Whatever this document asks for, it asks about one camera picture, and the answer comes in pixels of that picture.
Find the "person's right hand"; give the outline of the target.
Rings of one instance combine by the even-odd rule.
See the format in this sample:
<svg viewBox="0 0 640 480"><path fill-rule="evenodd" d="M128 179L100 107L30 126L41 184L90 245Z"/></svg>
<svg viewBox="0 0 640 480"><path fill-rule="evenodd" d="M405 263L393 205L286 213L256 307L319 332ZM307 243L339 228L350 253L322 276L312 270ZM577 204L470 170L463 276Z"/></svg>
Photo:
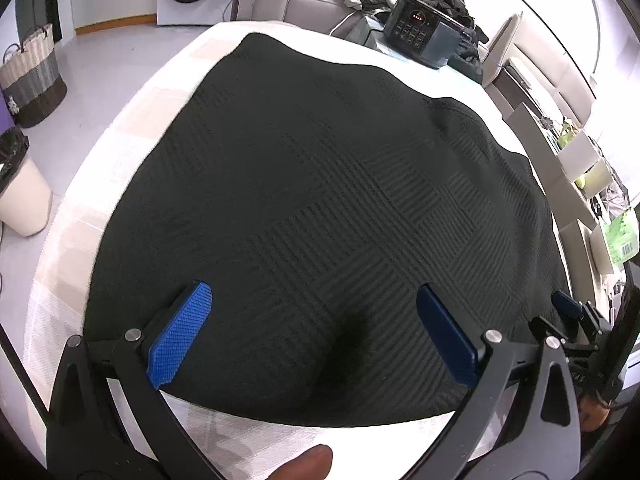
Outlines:
<svg viewBox="0 0 640 480"><path fill-rule="evenodd" d="M583 434L600 429L608 420L611 405L605 403L597 393L583 392L578 399L579 427Z"/></svg>

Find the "person's left hand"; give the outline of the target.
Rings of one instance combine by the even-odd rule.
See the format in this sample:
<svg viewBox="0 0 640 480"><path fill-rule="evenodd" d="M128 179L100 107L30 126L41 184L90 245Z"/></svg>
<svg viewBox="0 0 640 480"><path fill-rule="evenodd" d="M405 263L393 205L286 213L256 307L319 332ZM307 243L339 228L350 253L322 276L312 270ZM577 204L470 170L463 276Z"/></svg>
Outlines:
<svg viewBox="0 0 640 480"><path fill-rule="evenodd" d="M281 465L268 480L324 480L333 463L332 448L318 444Z"/></svg>

